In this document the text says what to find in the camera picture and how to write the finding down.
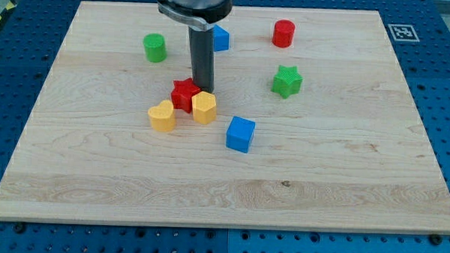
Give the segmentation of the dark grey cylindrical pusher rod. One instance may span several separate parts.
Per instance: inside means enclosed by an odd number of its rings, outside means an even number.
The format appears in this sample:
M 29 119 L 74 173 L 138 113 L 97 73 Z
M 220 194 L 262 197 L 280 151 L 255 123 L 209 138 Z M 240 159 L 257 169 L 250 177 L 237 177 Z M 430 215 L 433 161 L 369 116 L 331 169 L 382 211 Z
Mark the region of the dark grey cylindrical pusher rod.
M 193 83 L 204 92 L 215 90 L 214 29 L 208 31 L 189 27 L 191 75 Z

